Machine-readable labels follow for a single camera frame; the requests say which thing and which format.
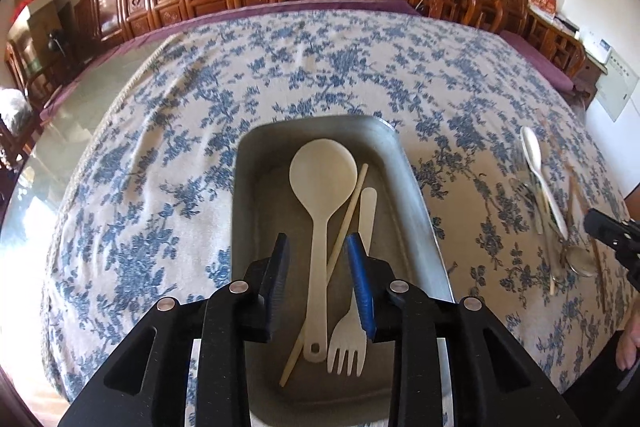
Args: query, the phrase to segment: metal tray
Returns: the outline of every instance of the metal tray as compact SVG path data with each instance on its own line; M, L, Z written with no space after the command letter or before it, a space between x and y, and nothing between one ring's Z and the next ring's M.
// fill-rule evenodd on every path
M271 123L244 136L238 147L233 195L231 272L241 279L249 263L268 256L278 232L289 237L291 260L280 326L269 344L247 343L246 376L252 414L267 425L328 427L375 422L388 416L392 343L367 346L364 370L328 374L326 363L298 360L284 388L278 385L305 318L312 220L289 185L289 164L300 147L318 138L343 144L358 170L369 164L364 187L378 192L370 254L386 260L397 277L428 295L452 301L449 279L420 188L394 129L372 116L326 116ZM347 208L329 221L331 251ZM358 207L350 231L357 230ZM351 298L348 260L341 255L327 288L328 334Z

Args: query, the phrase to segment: white ladle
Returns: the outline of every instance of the white ladle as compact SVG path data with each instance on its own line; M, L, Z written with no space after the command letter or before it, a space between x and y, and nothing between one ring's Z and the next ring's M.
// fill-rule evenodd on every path
M291 188L314 222L302 351L309 362L323 362L327 353L326 227L329 218L351 196L357 179L351 153L338 142L324 138L302 146L289 168Z
M560 235L562 235L562 238L566 241L569 238L569 231L567 230L566 223L564 222L564 217L562 217L562 212L560 212L560 208L558 207L558 204L551 193L551 189L549 188L549 185L546 184L545 177L542 174L542 152L540 151L538 138L531 127L523 126L520 129L520 140L522 141L524 157L527 160L529 169L531 169L531 172L533 172L536 178L540 181L542 192L551 206L551 213L553 213L554 219L558 224Z

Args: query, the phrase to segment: chopstick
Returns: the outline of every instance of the chopstick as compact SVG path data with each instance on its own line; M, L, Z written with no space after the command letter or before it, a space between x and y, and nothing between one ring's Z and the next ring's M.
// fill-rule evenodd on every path
M340 250L342 249L342 244L344 243L344 239L347 237L347 232L349 231L349 226L351 224L351 219L353 218L353 213L356 210L356 204L358 204L358 198L360 197L360 192L362 191L362 186L364 185L364 178L367 175L367 171L369 170L369 165L366 163L362 164L360 168L360 173L358 174L358 180L356 181L356 187L353 189L353 193L351 194L351 200L349 200L349 206L347 206L347 212L344 214L344 219L342 220L342 224L340 226L340 231L338 232L338 237L335 239L334 249L331 251L331 255L329 256L329 260L326 263L326 283L329 284L329 279L331 279L332 274L334 273L335 264L338 262L338 256L340 255ZM280 377L280 387L284 387L287 384L287 380L293 371L293 368L296 366L296 362L300 357L300 353L302 353L302 348L305 345L305 325L302 324L300 328L300 333L296 339L296 343L293 345L293 349L291 349L291 354L287 359L287 363L284 365L284 369L282 370L282 376Z
M553 147L555 152L560 157L562 164L564 165L564 168L566 169L567 174L569 175L570 189L572 188L572 179L573 179L574 185L576 187L575 193L578 198L578 203L580 204L580 210L582 211L583 215L586 215L586 213L589 210L589 203L587 201L587 198L584 195L582 187L578 183L577 174L575 173L574 168L571 165L569 165L569 162L567 161L564 154L562 153L562 149L560 149L560 147L558 146L558 141L556 140L556 137L554 136L554 134L551 133L551 126L549 126L548 120L542 114L542 111L537 109L536 114L540 118L542 125L545 127L545 132L549 137L549 144L551 145L551 147ZM570 198L569 200L571 204L573 204L572 195L573 195L573 191L569 193L569 198ZM571 213L571 207L568 208L567 212ZM606 282L604 280L604 273L602 271L602 261L600 260L600 250L598 249L596 240L593 237L591 237L591 235L589 236L589 240L591 241L593 256L596 259L596 269L598 270L598 289L600 290L600 302L602 304L602 311L606 313L607 312L607 299L606 299L607 288L606 288Z
M564 222L566 223L566 229L569 230L574 225L574 190L575 180L572 174L569 174L569 196L566 202L566 214L564 214ZM566 245L568 241L563 245L560 251L560 264L564 266L566 264Z
M551 252L551 244L549 241L549 234L548 234L548 230L547 227L549 226L549 206L546 203L546 198L544 197L543 193L542 193L542 188L538 185L538 182L536 181L536 185L535 185L535 190L536 190L536 204L540 210L540 219L542 222L542 237L545 239L545 250L546 250L546 256L547 256L547 260L549 261L549 295L555 295L556 294L556 280L554 279L554 263L552 261L552 257L553 257L553 253Z

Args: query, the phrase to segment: blue floral tablecloth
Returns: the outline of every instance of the blue floral tablecloth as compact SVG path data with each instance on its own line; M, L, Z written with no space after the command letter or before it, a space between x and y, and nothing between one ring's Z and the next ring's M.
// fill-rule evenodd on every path
M399 134L456 298L484 299L561 390L597 356L632 294L606 254L595 279L548 294L532 214L511 189L520 126L539 109L590 204L626 217L603 156L562 98L500 37L385 12L291 12L178 34L114 102L63 202L44 288L44 363L73 400L137 320L228 282L236 148L252 127L373 114ZM561 206L568 179L548 147ZM574 227L573 243L587 244ZM194 383L188 392L193 420Z

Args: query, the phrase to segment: metal screw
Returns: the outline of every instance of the metal screw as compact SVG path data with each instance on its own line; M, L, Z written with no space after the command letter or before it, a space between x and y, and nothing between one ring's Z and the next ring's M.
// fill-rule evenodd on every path
M244 293L249 289L249 285L244 281L233 281L229 285L229 291L231 293Z
M174 306L175 306L175 300L172 299L171 297L162 297L158 301L158 304L156 305L156 307L161 312L167 312L169 310L172 310L172 309L174 309Z
M471 312L477 312L482 308L482 301L475 297L467 297L465 299L465 308Z
M389 288L391 288L391 291L394 293L404 293L409 291L409 285L399 279L392 281L392 283L389 285Z

